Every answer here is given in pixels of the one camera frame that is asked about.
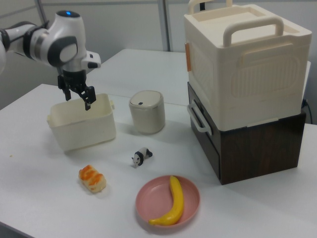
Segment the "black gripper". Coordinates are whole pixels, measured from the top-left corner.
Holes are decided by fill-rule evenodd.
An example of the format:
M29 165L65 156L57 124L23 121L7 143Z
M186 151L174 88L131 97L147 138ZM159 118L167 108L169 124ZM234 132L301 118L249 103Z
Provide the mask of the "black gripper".
M91 108L91 104L96 101L95 89L93 86L86 85L86 70L80 71L66 71L57 77L58 88L61 89L65 95L65 99L71 99L70 89L77 93L84 101L85 110Z

